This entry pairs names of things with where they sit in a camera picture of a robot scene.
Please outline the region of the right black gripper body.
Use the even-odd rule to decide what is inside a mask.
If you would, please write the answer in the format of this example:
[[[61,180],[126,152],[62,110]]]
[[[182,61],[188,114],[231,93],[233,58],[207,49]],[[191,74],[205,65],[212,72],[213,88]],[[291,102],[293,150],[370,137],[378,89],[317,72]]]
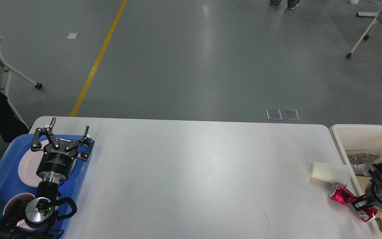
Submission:
[[[382,189],[374,182],[369,182],[365,188],[365,201],[368,205],[382,209]]]

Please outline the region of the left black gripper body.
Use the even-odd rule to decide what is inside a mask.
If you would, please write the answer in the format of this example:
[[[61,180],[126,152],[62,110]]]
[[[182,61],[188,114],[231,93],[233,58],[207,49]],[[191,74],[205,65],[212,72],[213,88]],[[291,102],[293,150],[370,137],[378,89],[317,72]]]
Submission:
[[[45,146],[43,151],[36,175],[43,179],[56,174],[60,182],[68,180],[76,163],[77,150],[66,152],[63,147],[55,149],[53,146]]]

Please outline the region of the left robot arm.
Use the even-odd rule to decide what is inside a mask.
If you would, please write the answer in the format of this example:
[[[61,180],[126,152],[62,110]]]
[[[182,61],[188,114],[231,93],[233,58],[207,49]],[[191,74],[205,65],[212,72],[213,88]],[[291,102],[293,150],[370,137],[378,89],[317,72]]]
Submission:
[[[0,160],[0,239],[59,239],[78,207],[92,155],[83,136],[55,135],[50,124],[17,137]]]

